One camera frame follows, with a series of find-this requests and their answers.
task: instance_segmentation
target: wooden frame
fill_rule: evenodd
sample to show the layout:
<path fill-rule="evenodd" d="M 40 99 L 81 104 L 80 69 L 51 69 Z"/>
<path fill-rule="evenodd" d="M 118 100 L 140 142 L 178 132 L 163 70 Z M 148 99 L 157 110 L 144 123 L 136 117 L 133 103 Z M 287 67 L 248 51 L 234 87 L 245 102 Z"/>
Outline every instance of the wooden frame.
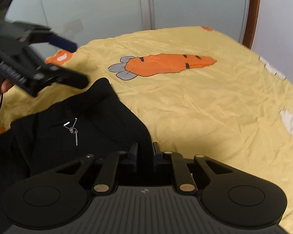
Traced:
<path fill-rule="evenodd" d="M 259 4 L 260 0 L 250 0 L 245 33 L 242 42 L 242 44 L 248 47 L 249 49 L 251 49 L 254 40 L 259 12 Z"/>

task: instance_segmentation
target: black plastic device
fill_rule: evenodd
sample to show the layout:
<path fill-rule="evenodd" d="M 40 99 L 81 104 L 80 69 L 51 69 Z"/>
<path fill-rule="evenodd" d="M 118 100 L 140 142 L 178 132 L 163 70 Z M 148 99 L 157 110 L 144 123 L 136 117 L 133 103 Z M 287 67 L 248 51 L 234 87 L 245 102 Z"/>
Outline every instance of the black plastic device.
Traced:
<path fill-rule="evenodd" d="M 2 197 L 10 233 L 286 233 L 275 184 L 204 155 L 184 159 L 153 143 L 153 171 L 138 144 L 92 154 L 19 181 Z"/>
<path fill-rule="evenodd" d="M 8 79 L 33 97 L 52 83 L 83 89 L 86 75 L 44 61 L 30 48 L 32 43 L 48 42 L 70 52 L 77 45 L 64 39 L 49 27 L 26 22 L 5 21 L 12 0 L 0 0 L 0 82 Z"/>

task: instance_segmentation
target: yellow bedsheet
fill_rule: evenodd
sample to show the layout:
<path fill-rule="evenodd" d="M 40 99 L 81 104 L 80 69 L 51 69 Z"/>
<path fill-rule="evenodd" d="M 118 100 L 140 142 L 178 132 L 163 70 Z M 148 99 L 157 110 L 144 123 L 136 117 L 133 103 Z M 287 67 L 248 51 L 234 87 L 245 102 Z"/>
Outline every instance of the yellow bedsheet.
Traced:
<path fill-rule="evenodd" d="M 172 57 L 166 54 L 179 56 L 165 67 Z M 132 57 L 110 67 L 125 56 Z M 258 58 L 226 35 L 198 26 L 94 40 L 64 66 L 86 73 L 91 83 L 108 78 L 162 151 L 186 158 L 205 154 L 279 185 L 288 198 L 280 225 L 293 233 L 293 137 L 279 114 L 293 113 L 293 86 Z M 34 99 L 14 87 L 4 95 L 0 128 L 80 92 L 55 84 Z"/>

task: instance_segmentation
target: gold screw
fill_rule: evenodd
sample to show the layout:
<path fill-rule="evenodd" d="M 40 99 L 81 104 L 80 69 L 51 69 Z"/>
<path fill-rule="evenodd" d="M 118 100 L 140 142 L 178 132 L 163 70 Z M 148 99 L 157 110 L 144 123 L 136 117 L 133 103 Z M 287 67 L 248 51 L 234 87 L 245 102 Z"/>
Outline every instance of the gold screw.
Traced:
<path fill-rule="evenodd" d="M 99 184 L 99 185 L 95 185 L 93 187 L 93 190 L 96 191 L 96 192 L 106 192 L 109 189 L 110 189 L 109 186 L 105 185 L 105 184 Z"/>
<path fill-rule="evenodd" d="M 195 189 L 195 186 L 191 184 L 182 184 L 179 189 L 183 192 L 192 192 Z"/>

